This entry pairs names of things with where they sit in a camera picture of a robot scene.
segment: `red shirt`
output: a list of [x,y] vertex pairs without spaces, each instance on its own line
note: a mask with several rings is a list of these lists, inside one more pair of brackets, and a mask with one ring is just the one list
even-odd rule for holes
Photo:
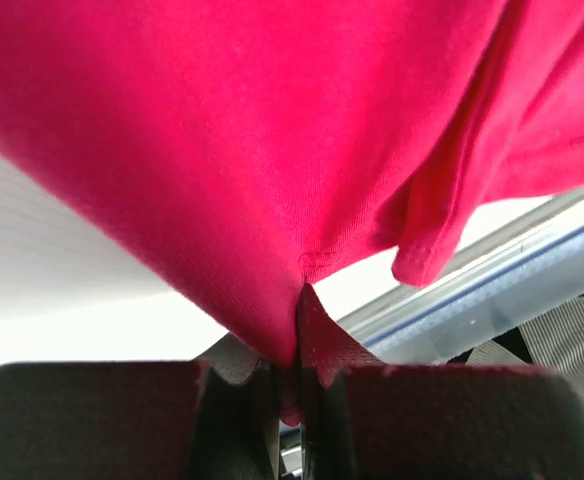
[[303,282],[584,184],[584,0],[0,0],[0,152],[288,365]]

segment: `red fabric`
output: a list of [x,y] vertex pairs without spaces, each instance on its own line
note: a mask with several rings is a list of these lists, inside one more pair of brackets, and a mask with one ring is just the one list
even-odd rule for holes
[[0,0],[0,152],[290,365],[304,281],[584,184],[584,0]]

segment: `striped fabric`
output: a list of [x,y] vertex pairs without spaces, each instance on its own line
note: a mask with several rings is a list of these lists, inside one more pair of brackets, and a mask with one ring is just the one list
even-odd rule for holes
[[[584,400],[584,297],[571,300],[520,327],[535,364],[563,373]],[[475,348],[469,365],[519,365],[523,360],[494,341]]]

